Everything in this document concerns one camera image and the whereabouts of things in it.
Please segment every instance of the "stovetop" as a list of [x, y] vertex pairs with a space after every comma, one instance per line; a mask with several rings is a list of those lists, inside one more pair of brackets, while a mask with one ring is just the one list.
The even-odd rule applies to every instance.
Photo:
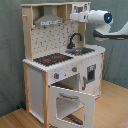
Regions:
[[37, 62], [39, 64], [42, 64], [42, 65], [48, 67], [48, 66], [51, 66], [54, 64], [65, 62], [65, 61], [70, 60], [70, 59], [73, 59], [73, 57], [63, 55], [60, 53], [54, 53], [51, 55], [36, 58], [36, 59], [34, 59], [34, 62]]

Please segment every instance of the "kitchen hood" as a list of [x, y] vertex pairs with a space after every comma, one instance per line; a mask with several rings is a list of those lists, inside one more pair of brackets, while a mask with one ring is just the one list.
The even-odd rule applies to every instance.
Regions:
[[44, 16], [34, 22], [36, 27], [59, 24], [64, 22], [62, 18], [53, 15], [52, 5], [43, 6], [43, 14]]

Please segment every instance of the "countertop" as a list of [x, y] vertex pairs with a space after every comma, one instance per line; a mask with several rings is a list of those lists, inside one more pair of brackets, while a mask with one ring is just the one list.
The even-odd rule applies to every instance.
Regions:
[[95, 51], [94, 52], [91, 52], [91, 53], [88, 53], [88, 54], [85, 54], [85, 55], [82, 55], [82, 56], [74, 56], [74, 55], [71, 55], [71, 54], [67, 54], [65, 53], [65, 50], [62, 50], [62, 51], [59, 51], [61, 54], [64, 54], [64, 55], [67, 55], [67, 56], [71, 56], [73, 57], [74, 59], [71, 59], [71, 60], [68, 60], [68, 61], [65, 61], [65, 62], [62, 62], [62, 63], [59, 63], [59, 64], [55, 64], [55, 65], [51, 65], [49, 67], [45, 67], [41, 64], [38, 64], [36, 62], [31, 62], [27, 59], [24, 59], [23, 62], [24, 63], [27, 63], [28, 65], [31, 65], [39, 70], [42, 70], [44, 72], [48, 72], [52, 69], [56, 69], [58, 67], [63, 67], [67, 64], [72, 64], [72, 63], [75, 63], [75, 62], [78, 62], [78, 61], [82, 61], [84, 59], [88, 59], [90, 57], [93, 57], [93, 56], [97, 56], [99, 54], [102, 54], [105, 52], [105, 48], [101, 47], [101, 46], [97, 46], [97, 45], [85, 45], [86, 48], [91, 48], [91, 49], [94, 49]]

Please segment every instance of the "floor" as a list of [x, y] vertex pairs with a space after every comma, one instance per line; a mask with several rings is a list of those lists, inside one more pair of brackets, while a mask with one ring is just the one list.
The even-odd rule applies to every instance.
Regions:
[[[81, 119], [83, 109], [74, 112]], [[115, 128], [128, 118], [128, 89], [102, 81], [102, 96], [96, 100], [94, 128]], [[44, 128], [29, 113], [19, 109], [0, 118], [0, 128]]]

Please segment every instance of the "sink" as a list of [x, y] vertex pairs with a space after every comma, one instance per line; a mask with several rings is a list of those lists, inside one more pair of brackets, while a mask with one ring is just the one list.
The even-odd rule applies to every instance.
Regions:
[[73, 49], [68, 49], [65, 51], [65, 53], [67, 54], [72, 54], [72, 55], [76, 55], [75, 54], [75, 51], [76, 50], [81, 50], [81, 55], [84, 55], [84, 54], [88, 54], [90, 52], [94, 52], [95, 50], [94, 49], [91, 49], [91, 48], [86, 48], [86, 47], [78, 47], [78, 48], [73, 48]]

